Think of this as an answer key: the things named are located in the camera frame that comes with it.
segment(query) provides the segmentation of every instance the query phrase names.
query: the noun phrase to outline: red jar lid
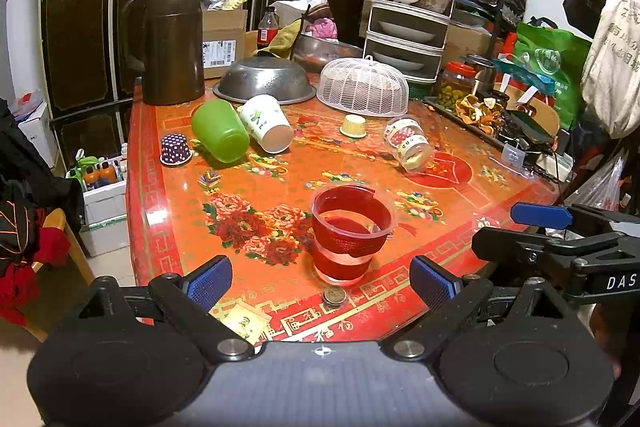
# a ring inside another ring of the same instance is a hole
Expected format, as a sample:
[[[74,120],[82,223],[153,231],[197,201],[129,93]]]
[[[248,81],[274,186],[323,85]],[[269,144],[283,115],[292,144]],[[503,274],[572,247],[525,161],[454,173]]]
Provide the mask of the red jar lid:
[[[454,73],[461,74],[463,76],[476,76],[476,70],[467,64],[463,64],[462,62],[450,62],[445,66],[447,71],[453,71]]]

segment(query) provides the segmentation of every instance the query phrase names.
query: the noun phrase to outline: floral tablecloth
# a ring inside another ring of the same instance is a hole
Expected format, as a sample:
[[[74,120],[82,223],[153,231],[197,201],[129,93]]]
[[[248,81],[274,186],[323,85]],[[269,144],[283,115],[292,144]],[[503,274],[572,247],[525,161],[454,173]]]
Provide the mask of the floral tablecloth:
[[[475,272],[483,262],[470,242],[479,227],[521,228],[509,217],[513,203],[556,197],[553,185],[511,172],[491,146],[419,102],[410,113],[436,149],[421,174],[407,175],[385,150],[383,120],[367,119],[367,137],[350,139],[338,131],[344,114],[316,99],[284,107],[295,139],[283,154],[266,155],[252,142],[233,166],[203,152],[184,166],[163,167],[160,139],[193,137],[191,116],[214,98],[210,87],[203,98],[170,107],[145,105],[136,92],[127,183],[134,272],[146,284],[229,256],[234,281],[211,313],[222,318],[239,300],[260,308],[272,317],[262,341],[384,337],[426,310],[409,286],[413,256],[427,255],[457,275]],[[398,211],[392,236],[338,310],[322,303],[326,285],[310,255],[310,202],[333,181],[385,189]]]

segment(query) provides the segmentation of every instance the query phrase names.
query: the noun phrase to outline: red cloth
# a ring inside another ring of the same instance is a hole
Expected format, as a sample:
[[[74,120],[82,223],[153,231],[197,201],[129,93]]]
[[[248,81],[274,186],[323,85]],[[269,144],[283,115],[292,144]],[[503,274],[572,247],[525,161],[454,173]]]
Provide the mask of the red cloth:
[[[38,249],[25,255],[23,263],[11,263],[0,277],[0,317],[19,326],[25,325],[24,314],[17,308],[40,297],[40,289],[31,263],[49,263],[63,266],[70,243],[60,229],[47,227],[38,229]]]

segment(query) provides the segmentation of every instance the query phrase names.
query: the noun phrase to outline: yellow card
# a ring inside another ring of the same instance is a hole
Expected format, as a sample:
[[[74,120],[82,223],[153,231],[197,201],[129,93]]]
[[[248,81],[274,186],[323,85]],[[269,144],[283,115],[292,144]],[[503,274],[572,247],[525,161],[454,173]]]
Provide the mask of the yellow card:
[[[252,344],[258,341],[269,322],[271,322],[271,315],[242,301],[231,308],[231,311],[222,320],[227,328]]]

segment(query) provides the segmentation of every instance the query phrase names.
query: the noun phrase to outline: red bottle label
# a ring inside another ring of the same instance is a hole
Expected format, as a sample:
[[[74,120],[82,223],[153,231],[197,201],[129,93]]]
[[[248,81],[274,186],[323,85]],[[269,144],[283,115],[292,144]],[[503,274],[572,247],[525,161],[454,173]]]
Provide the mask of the red bottle label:
[[[271,41],[273,41],[273,38],[276,36],[277,32],[278,30],[276,28],[268,30],[258,30],[258,45],[266,46],[267,44],[269,44]]]

